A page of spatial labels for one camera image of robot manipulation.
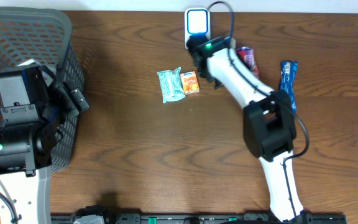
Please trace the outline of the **green wet wipes pack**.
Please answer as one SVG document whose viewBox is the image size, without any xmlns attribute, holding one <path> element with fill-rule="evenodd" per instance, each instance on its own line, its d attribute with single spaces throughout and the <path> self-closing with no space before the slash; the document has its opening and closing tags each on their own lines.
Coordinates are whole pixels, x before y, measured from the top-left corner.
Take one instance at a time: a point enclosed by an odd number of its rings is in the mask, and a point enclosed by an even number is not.
<svg viewBox="0 0 358 224">
<path fill-rule="evenodd" d="M 157 72 L 163 103 L 180 101 L 185 97 L 180 80 L 181 67 Z"/>
</svg>

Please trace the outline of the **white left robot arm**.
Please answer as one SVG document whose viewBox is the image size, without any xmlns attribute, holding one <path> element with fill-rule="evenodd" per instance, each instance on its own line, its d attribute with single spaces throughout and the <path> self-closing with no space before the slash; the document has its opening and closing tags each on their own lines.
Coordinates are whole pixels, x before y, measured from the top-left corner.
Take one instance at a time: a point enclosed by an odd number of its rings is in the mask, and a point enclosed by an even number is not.
<svg viewBox="0 0 358 224">
<path fill-rule="evenodd" d="M 54 150 L 71 149 L 66 128 L 89 108 L 72 80 L 45 65 L 0 71 L 1 223 L 51 223 Z"/>
</svg>

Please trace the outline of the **red purple pad pack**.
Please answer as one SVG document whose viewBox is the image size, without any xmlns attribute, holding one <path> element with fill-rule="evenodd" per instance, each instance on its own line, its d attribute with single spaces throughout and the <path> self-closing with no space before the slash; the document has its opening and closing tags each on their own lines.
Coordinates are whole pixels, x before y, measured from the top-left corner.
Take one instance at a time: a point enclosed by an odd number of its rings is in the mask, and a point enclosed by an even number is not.
<svg viewBox="0 0 358 224">
<path fill-rule="evenodd" d="M 259 69 L 254 57 L 254 50 L 249 47 L 241 47 L 236 50 L 236 54 L 242 60 L 244 65 L 254 74 L 254 76 L 259 79 Z"/>
</svg>

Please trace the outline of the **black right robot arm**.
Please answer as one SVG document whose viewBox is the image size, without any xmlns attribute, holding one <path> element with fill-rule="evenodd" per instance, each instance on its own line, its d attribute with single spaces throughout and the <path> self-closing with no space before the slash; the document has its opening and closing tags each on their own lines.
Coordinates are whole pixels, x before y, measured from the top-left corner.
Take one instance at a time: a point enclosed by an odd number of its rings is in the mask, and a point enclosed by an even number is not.
<svg viewBox="0 0 358 224">
<path fill-rule="evenodd" d="M 186 47 L 202 77 L 222 84 L 243 112 L 243 138 L 264 170 L 270 210 L 281 222 L 300 216 L 293 174 L 295 119 L 289 96 L 261 82 L 240 60 L 228 38 L 193 34 Z"/>
</svg>

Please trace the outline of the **blue Oreo cookie pack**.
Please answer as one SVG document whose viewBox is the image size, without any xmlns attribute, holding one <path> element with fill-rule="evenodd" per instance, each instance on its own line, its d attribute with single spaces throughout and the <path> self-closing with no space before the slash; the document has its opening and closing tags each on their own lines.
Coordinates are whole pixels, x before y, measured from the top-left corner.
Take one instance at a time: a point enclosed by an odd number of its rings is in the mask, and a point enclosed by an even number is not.
<svg viewBox="0 0 358 224">
<path fill-rule="evenodd" d="M 298 73 L 298 61 L 292 62 L 290 60 L 284 60 L 280 62 L 281 67 L 281 79 L 279 89 L 284 90 L 291 100 L 291 109 L 294 113 L 297 111 L 294 81 L 296 80 L 296 74 Z"/>
</svg>

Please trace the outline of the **orange tissue pack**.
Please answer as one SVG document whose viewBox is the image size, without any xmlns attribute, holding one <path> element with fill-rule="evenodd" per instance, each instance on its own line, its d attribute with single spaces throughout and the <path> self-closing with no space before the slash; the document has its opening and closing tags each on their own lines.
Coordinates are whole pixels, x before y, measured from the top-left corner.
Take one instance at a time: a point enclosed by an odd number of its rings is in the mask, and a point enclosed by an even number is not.
<svg viewBox="0 0 358 224">
<path fill-rule="evenodd" d="M 181 73 L 180 79 L 185 95 L 200 92 L 200 87 L 195 71 Z"/>
</svg>

